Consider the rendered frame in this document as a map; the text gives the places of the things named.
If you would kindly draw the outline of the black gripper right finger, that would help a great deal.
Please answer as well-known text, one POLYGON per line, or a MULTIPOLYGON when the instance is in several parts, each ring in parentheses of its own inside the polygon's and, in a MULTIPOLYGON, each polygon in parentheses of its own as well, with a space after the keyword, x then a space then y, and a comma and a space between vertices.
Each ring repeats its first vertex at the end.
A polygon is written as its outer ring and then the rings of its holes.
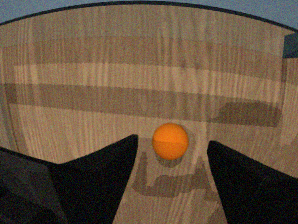
POLYGON ((217 140, 206 155, 227 224, 298 224, 298 179, 217 140))

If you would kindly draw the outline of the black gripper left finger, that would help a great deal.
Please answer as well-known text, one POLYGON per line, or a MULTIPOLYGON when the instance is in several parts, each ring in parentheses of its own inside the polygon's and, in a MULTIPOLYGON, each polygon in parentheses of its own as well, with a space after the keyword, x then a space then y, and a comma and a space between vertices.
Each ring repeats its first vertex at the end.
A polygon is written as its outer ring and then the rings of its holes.
POLYGON ((0 147, 0 186, 47 206, 60 224, 113 224, 137 151, 137 135, 63 164, 0 147))

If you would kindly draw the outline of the orange ball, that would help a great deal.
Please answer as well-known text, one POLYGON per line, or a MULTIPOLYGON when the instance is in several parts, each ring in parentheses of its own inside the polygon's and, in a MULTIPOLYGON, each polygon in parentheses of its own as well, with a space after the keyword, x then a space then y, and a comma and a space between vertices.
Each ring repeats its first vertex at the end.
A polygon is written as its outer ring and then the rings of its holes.
POLYGON ((152 136, 153 151, 161 159, 178 159, 184 155, 188 144, 188 132, 177 124, 162 124, 152 136))

